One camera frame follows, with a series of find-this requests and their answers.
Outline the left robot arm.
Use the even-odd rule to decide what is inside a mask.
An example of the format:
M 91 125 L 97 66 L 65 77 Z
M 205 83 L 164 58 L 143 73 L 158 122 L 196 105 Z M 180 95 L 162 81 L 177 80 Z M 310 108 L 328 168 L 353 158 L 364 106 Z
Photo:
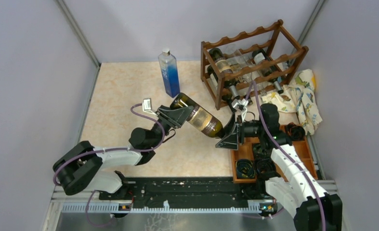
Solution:
M 178 109 L 160 106 L 157 111 L 145 103 L 131 107 L 136 116 L 154 122 L 151 129 L 135 128 L 129 144 L 122 147 L 93 146 L 81 141 L 53 165 L 53 182 L 61 186 L 66 195 L 75 195 L 84 190 L 106 192 L 117 199 L 124 199 L 130 187 L 122 173 L 107 172 L 107 168 L 139 166 L 149 162 L 155 150 L 165 141 L 169 130 L 180 128 L 187 120 L 193 106 Z

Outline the green wine bottle dark label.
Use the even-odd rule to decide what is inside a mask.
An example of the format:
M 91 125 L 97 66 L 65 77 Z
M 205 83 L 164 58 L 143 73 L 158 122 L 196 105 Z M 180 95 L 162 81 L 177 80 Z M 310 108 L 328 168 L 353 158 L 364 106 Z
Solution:
M 226 60 L 226 58 L 224 57 L 222 51 L 219 49 L 219 48 L 213 48 L 209 51 L 209 54 L 212 58 L 212 60 L 215 62 L 218 70 L 221 72 L 221 73 L 228 73 L 228 74 L 233 74 L 233 70 L 230 66 L 230 64 L 228 63 L 228 61 Z M 238 81 L 233 78 L 233 79 L 230 79 L 230 80 L 224 80 L 224 87 L 226 89 L 228 89 L 231 94 L 232 94 L 232 97 L 236 100 L 239 100 L 240 99 L 240 95 L 238 94 L 238 91 L 236 89 L 236 84 L 238 83 Z

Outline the green wine bottle grey capsule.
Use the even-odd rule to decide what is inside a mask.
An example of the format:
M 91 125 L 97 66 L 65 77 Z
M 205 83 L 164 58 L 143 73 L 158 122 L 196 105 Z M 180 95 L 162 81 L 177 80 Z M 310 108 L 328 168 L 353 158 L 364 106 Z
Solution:
M 259 65 L 263 61 L 270 61 L 271 59 L 268 57 L 267 53 L 263 49 L 259 49 L 257 51 L 252 52 L 252 58 L 254 60 L 254 63 L 256 65 Z M 274 66 L 265 67 L 260 70 L 260 73 L 263 77 L 267 77 L 270 74 L 272 74 L 277 69 Z M 277 81 L 277 79 L 271 79 L 269 80 L 270 83 L 273 84 L 274 88 L 276 89 L 278 94 L 282 94 L 284 92 L 283 88 L 280 86 L 280 83 Z

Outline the clear whisky bottle black label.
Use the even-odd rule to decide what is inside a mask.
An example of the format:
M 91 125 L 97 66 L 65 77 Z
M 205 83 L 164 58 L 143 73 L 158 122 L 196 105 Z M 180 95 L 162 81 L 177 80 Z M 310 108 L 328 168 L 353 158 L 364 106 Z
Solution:
M 242 68 L 246 67 L 247 65 L 245 63 L 233 63 L 233 64 L 230 64 L 230 67 L 232 69 L 232 71 L 235 73 L 235 72 L 238 72 L 240 71 Z M 239 83 L 246 83 L 247 86 L 243 89 L 240 89 L 238 90 L 238 94 L 242 97 L 245 97 L 246 94 L 247 94 L 247 91 L 248 91 L 248 88 L 249 88 L 249 83 L 250 82 L 246 82 L 246 77 L 247 77 L 247 74 L 245 75 L 242 75 L 242 76 L 238 76 L 235 78 L 235 82 L 236 84 L 239 84 Z

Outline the square clear glass bottle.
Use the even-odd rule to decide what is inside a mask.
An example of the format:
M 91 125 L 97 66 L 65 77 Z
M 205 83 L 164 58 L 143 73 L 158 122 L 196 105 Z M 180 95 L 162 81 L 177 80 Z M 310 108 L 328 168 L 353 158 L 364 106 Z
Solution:
M 252 80 L 262 80 L 262 75 L 259 71 L 254 71 L 249 74 L 247 74 L 246 82 L 251 82 Z M 271 83 L 264 81 L 257 83 L 258 91 L 262 96 L 267 95 L 268 90 L 266 89 L 268 86 L 270 86 Z

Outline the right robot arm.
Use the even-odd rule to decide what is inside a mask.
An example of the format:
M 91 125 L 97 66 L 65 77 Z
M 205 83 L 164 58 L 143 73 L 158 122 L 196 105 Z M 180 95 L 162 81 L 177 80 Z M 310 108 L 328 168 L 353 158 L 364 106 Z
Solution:
M 293 217 L 298 231 L 340 231 L 342 200 L 329 194 L 310 174 L 296 153 L 290 137 L 281 130 L 279 112 L 274 104 L 259 108 L 260 119 L 245 121 L 246 107 L 231 107 L 232 117 L 225 126 L 226 136 L 218 148 L 237 150 L 245 138 L 259 138 L 263 148 L 270 149 L 270 159 L 281 169 L 258 177 L 256 192 L 261 198 L 274 197 Z

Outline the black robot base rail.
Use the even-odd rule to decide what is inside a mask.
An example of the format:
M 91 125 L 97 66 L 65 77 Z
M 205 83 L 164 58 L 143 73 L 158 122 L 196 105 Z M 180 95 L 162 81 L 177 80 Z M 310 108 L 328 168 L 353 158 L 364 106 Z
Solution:
M 230 177 L 129 178 L 115 193 L 99 192 L 100 200 L 133 200 L 133 208 L 172 209 L 255 208 L 276 213 L 279 204 L 255 182 L 234 183 Z

